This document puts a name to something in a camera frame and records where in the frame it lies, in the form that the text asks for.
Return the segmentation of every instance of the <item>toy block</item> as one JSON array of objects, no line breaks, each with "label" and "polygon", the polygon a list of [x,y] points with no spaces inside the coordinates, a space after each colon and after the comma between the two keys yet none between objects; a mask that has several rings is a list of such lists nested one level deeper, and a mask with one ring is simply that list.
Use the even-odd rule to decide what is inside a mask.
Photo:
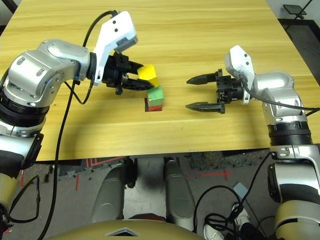
[{"label": "toy block", "polygon": [[154,87],[159,87],[156,70],[153,65],[146,65],[138,68],[138,78],[150,82]]},{"label": "toy block", "polygon": [[148,105],[150,107],[160,106],[164,104],[165,96],[161,86],[153,87],[147,90],[148,93]]}]

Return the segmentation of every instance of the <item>black cable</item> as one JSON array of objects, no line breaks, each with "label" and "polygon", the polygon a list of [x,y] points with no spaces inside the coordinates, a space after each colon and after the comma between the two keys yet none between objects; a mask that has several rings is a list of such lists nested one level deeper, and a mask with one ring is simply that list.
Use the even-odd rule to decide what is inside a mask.
[{"label": "black cable", "polygon": [[[118,12],[116,10],[111,10],[111,11],[106,11],[102,14],[100,14],[94,21],[93,23],[90,25],[86,35],[85,35],[85,38],[83,40],[83,44],[82,46],[85,47],[87,46],[87,42],[88,42],[88,39],[90,37],[90,34],[92,32],[92,30],[94,29],[94,27],[97,25],[97,23],[102,19],[104,18],[105,16],[108,16],[108,15],[111,15],[112,17],[116,16],[118,14]],[[91,93],[91,89],[94,85],[94,76],[92,76],[92,79],[91,79],[91,82],[90,82],[90,86],[88,88],[88,91],[86,93],[86,96],[84,98],[83,101],[80,100],[80,98],[78,97],[78,95],[76,94],[75,90],[71,88],[71,86],[67,83],[67,82],[64,82],[64,84],[69,88],[69,90],[72,92],[72,94],[74,95],[74,97],[76,98],[76,100],[78,101],[78,103],[80,103],[81,105],[84,105],[87,103],[88,99],[89,99],[89,96],[90,96],[90,93]]]},{"label": "black cable", "polygon": [[[197,210],[199,207],[199,204],[201,202],[201,200],[203,199],[203,197],[210,192],[211,190],[214,189],[219,189],[219,188],[223,188],[223,189],[227,189],[229,190],[237,199],[237,204],[238,206],[236,206],[230,213],[230,215],[228,217],[225,217],[221,214],[218,213],[210,213],[208,214],[205,218],[204,218],[204,224],[209,225],[210,227],[212,227],[213,229],[217,230],[217,231],[229,231],[230,233],[233,234],[233,239],[238,239],[239,237],[241,237],[242,239],[245,239],[245,237],[241,236],[241,234],[239,233],[238,229],[236,228],[236,222],[235,219],[238,217],[238,215],[242,212],[242,210],[244,209],[244,201],[246,200],[247,196],[249,195],[249,193],[251,192],[253,185],[255,183],[255,180],[257,178],[257,175],[261,169],[261,167],[263,166],[263,164],[266,162],[266,160],[268,159],[268,157],[270,156],[270,152],[264,157],[264,159],[261,161],[261,163],[259,164],[258,168],[256,169],[252,181],[250,183],[250,187],[247,191],[247,193],[244,195],[243,199],[240,200],[238,194],[231,189],[230,187],[227,186],[223,186],[223,185],[217,185],[217,186],[212,186],[210,188],[208,188],[206,191],[204,191],[201,196],[199,197],[195,208],[194,208],[194,213],[193,213],[193,232],[197,233],[197,228],[198,228],[198,223],[197,223]],[[233,225],[233,229],[228,227],[228,223],[232,223]]]},{"label": "black cable", "polygon": [[91,26],[89,27],[88,29],[88,32],[86,33],[85,35],[85,38],[84,38],[84,41],[83,41],[83,44],[82,46],[85,47],[87,45],[87,42],[88,42],[88,39],[89,39],[89,36],[92,32],[92,30],[94,29],[95,25],[102,19],[104,18],[105,16],[108,16],[108,15],[111,15],[112,17],[116,16],[118,14],[118,12],[116,10],[111,10],[111,11],[106,11],[104,13],[102,13],[100,16],[98,16],[94,21],[93,23],[91,24]]},{"label": "black cable", "polygon": [[[102,19],[104,16],[107,16],[107,15],[115,16],[116,14],[117,14],[117,12],[114,10],[114,11],[104,12],[103,14],[98,16],[95,19],[95,21],[91,24],[91,26],[90,26],[90,28],[89,28],[89,30],[88,30],[85,38],[84,38],[82,46],[85,47],[87,45],[87,41],[89,39],[90,33],[91,33],[91,31],[93,30],[94,26],[97,24],[97,22],[100,19]],[[45,235],[46,235],[46,233],[48,231],[49,225],[51,223],[52,216],[54,214],[54,210],[55,210],[56,198],[57,198],[57,185],[58,185],[59,150],[60,150],[62,134],[63,134],[64,127],[65,127],[65,124],[66,124],[66,120],[67,120],[67,117],[68,117],[70,105],[71,105],[71,102],[72,102],[72,96],[75,93],[75,91],[74,91],[75,90],[75,86],[76,86],[76,81],[73,81],[71,89],[70,89],[69,99],[68,99],[68,102],[67,102],[67,105],[66,105],[66,108],[65,108],[65,112],[64,112],[64,116],[63,116],[63,120],[62,120],[62,123],[61,123],[58,140],[57,140],[57,143],[56,143],[55,158],[54,158],[54,172],[53,172],[53,190],[52,190],[52,200],[51,200],[50,211],[49,211],[49,215],[48,215],[48,218],[46,220],[45,226],[44,226],[44,228],[43,228],[43,230],[42,230],[42,232],[41,232],[41,234],[40,234],[40,236],[38,237],[37,240],[42,240],[45,237]],[[90,92],[91,92],[91,87],[89,87],[89,89],[88,89],[87,96],[85,97],[85,99],[83,101],[84,103],[87,102],[87,100],[89,98],[89,95],[90,95]]]},{"label": "black cable", "polygon": [[261,161],[260,165],[258,166],[258,168],[256,169],[254,175],[253,175],[253,178],[252,178],[252,181],[251,181],[251,184],[250,184],[250,187],[248,189],[248,191],[246,192],[246,194],[244,195],[244,197],[242,198],[242,201],[241,201],[241,204],[243,205],[244,204],[244,201],[246,200],[246,198],[248,197],[249,193],[251,192],[253,186],[254,186],[254,183],[255,183],[255,180],[258,176],[258,173],[261,169],[261,167],[263,166],[263,164],[265,163],[265,161],[268,159],[268,157],[270,156],[271,152],[268,152],[268,154],[264,157],[264,159]]},{"label": "black cable", "polygon": [[294,105],[289,105],[289,104],[285,104],[285,103],[281,103],[281,102],[271,101],[271,100],[266,99],[264,97],[258,96],[257,94],[255,94],[251,90],[249,90],[248,84],[247,84],[247,78],[245,77],[244,74],[242,74],[242,73],[239,74],[239,80],[241,81],[243,88],[247,91],[248,94],[250,94],[255,99],[258,99],[258,100],[265,102],[267,104],[277,105],[277,106],[281,106],[281,107],[285,107],[285,108],[289,108],[289,109],[299,109],[299,110],[316,111],[316,112],[320,110],[320,107],[294,106]]},{"label": "black cable", "polygon": [[[75,85],[76,85],[76,82],[73,81],[71,88],[74,89]],[[54,210],[55,210],[56,199],[57,199],[58,165],[59,165],[60,143],[61,143],[62,134],[63,134],[63,131],[64,131],[64,127],[65,127],[65,124],[66,124],[67,116],[68,116],[70,105],[71,105],[72,95],[73,95],[73,93],[70,92],[68,103],[66,105],[64,116],[63,116],[63,120],[62,120],[62,123],[61,123],[61,128],[60,128],[58,140],[57,140],[57,143],[56,143],[56,150],[55,150],[55,157],[54,157],[53,191],[52,191],[51,207],[50,207],[49,215],[48,215],[48,218],[46,220],[45,226],[44,226],[40,236],[38,237],[38,240],[42,240],[45,237],[45,235],[46,235],[46,233],[48,231],[49,225],[51,223],[51,219],[52,219],[52,216],[54,214]]]},{"label": "black cable", "polygon": [[[246,204],[248,205],[248,207],[250,208],[251,212],[253,213],[254,218],[256,219],[256,222],[259,223],[259,219],[254,211],[254,209],[251,207],[251,205],[249,204],[248,200],[245,200]],[[263,229],[262,226],[260,226],[262,233],[264,234],[264,236],[267,238],[267,235],[265,233],[265,230]]]},{"label": "black cable", "polygon": [[310,111],[310,112],[308,112],[305,116],[310,116],[311,114],[314,114],[314,113],[316,113],[316,112],[318,112],[319,110],[314,110],[314,111]]},{"label": "black cable", "polygon": [[260,221],[258,221],[258,224],[256,225],[256,229],[257,228],[259,228],[260,227],[260,225],[262,224],[262,222],[264,221],[264,220],[267,220],[267,219],[272,219],[272,218],[275,218],[276,216],[275,215],[272,215],[272,216],[265,216],[264,218],[262,218]]},{"label": "black cable", "polygon": [[90,86],[88,88],[88,92],[86,93],[86,96],[84,98],[83,101],[80,100],[80,98],[78,97],[78,95],[76,94],[76,92],[71,88],[71,86],[65,81],[64,84],[68,87],[68,89],[70,89],[70,91],[72,92],[73,96],[76,98],[76,100],[78,101],[78,103],[80,103],[81,105],[84,105],[87,103],[88,99],[89,99],[89,96],[90,96],[90,93],[91,93],[91,89],[94,85],[94,81],[92,80],[90,82]]},{"label": "black cable", "polygon": [[[27,190],[27,188],[34,181],[34,179],[36,179],[36,213],[35,213],[35,217],[27,219],[27,220],[19,220],[19,219],[15,219],[15,218],[11,217],[10,216],[11,212],[13,211],[13,209],[15,208],[17,203],[19,202],[19,200],[22,197],[22,195],[24,194],[24,192]],[[37,175],[37,176],[34,176],[33,178],[31,178],[29,180],[29,182],[21,189],[21,191],[18,193],[18,195],[14,198],[12,205],[11,205],[11,208],[10,208],[10,211],[9,211],[9,219],[11,222],[17,223],[17,224],[30,223],[38,218],[39,208],[40,208],[40,178],[39,178],[39,175]]]}]

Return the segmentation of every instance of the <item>wood grain surface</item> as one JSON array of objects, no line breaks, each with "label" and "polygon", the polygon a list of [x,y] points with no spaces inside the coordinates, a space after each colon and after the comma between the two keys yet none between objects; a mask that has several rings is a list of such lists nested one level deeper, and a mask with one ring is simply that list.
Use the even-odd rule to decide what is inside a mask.
[{"label": "wood grain surface", "polygon": [[[60,159],[268,147],[259,101],[233,102],[226,114],[185,108],[193,102],[216,101],[215,84],[186,81],[224,70],[224,55],[234,45],[251,55],[256,73],[288,72],[303,104],[320,105],[317,82],[263,0],[23,0],[0,38],[0,73],[43,40],[81,45],[92,21],[113,9],[131,14],[139,41],[124,54],[155,66],[165,94],[163,111],[145,112],[146,92],[125,90],[118,96],[113,88],[95,87],[86,105],[72,102]],[[91,51],[100,25],[88,41]],[[88,85],[85,81],[76,88],[79,95],[85,96]],[[68,95],[63,85],[50,107],[39,161],[54,159]],[[319,115],[308,122],[313,141],[319,143]]]}]

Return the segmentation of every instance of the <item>white sneaker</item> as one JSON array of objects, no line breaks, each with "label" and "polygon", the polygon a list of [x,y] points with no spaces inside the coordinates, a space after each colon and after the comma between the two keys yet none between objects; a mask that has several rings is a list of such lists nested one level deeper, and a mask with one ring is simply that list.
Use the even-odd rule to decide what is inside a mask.
[{"label": "white sneaker", "polygon": [[[233,204],[232,210],[235,209],[238,205],[238,203]],[[251,219],[248,212],[245,209],[243,209],[242,212],[240,212],[240,214],[236,217],[235,224],[238,230],[240,231],[242,225],[245,223],[251,223]]]},{"label": "white sneaker", "polygon": [[221,232],[215,230],[209,225],[204,225],[203,227],[203,236],[205,240],[224,240],[225,237],[222,235]]}]

